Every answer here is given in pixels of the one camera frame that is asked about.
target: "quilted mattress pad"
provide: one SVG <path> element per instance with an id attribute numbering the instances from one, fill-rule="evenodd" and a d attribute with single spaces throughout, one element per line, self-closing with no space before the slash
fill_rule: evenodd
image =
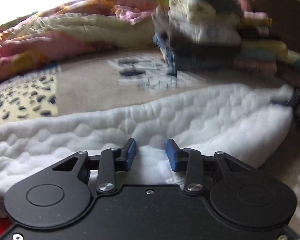
<path id="1" fill-rule="evenodd" d="M 165 153 L 168 138 L 180 148 L 203 155 L 224 151 L 258 167 L 283 141 L 292 121 L 292 110 L 271 105 L 270 97 L 291 94 L 289 87 L 221 85 L 139 106 L 6 123 L 0 126 L 0 196 L 75 151 L 98 155 L 123 147 L 129 138 L 135 138 L 138 153 L 118 183 L 182 185 L 184 174 L 171 171 Z"/>

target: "brown headboard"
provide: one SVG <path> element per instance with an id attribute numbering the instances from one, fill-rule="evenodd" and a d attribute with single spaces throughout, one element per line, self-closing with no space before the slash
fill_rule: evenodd
<path id="1" fill-rule="evenodd" d="M 288 48 L 300 53 L 300 1 L 249 1 L 254 11 L 266 12 L 273 19 L 271 30 L 280 34 Z"/>

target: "spotted fabric patch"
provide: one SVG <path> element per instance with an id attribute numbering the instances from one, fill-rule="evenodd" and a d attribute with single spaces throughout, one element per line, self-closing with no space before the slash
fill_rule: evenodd
<path id="1" fill-rule="evenodd" d="M 55 73 L 11 86 L 0 92 L 0 124 L 57 116 Z"/>

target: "triangular cutout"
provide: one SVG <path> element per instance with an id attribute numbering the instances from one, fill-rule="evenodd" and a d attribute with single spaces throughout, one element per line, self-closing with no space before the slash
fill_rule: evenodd
<path id="1" fill-rule="evenodd" d="M 77 161 L 78 161 L 78 158 L 73 157 L 73 158 L 59 164 L 58 166 L 54 167 L 52 170 L 53 171 L 72 171 L 72 169 L 74 168 Z"/>

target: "metal bolt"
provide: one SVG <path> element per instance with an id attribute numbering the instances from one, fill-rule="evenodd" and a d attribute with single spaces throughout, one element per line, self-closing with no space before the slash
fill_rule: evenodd
<path id="1" fill-rule="evenodd" d="M 12 236 L 12 239 L 13 239 L 13 240 L 23 240 L 23 237 L 22 237 L 22 235 L 20 235 L 20 234 L 14 234 L 14 235 Z"/>
<path id="2" fill-rule="evenodd" d="M 187 186 L 187 190 L 194 191 L 194 192 L 200 191 L 202 190 L 202 185 L 198 183 L 191 183 Z"/>
<path id="3" fill-rule="evenodd" d="M 288 237 L 286 235 L 281 235 L 277 240 L 288 240 Z"/>
<path id="4" fill-rule="evenodd" d="M 155 193 L 155 191 L 154 191 L 153 189 L 148 189 L 148 190 L 146 191 L 146 193 L 147 193 L 148 195 L 152 195 L 152 194 Z"/>
<path id="5" fill-rule="evenodd" d="M 99 189 L 102 190 L 102 191 L 110 191 L 110 190 L 114 189 L 114 185 L 110 182 L 102 183 L 99 186 Z"/>

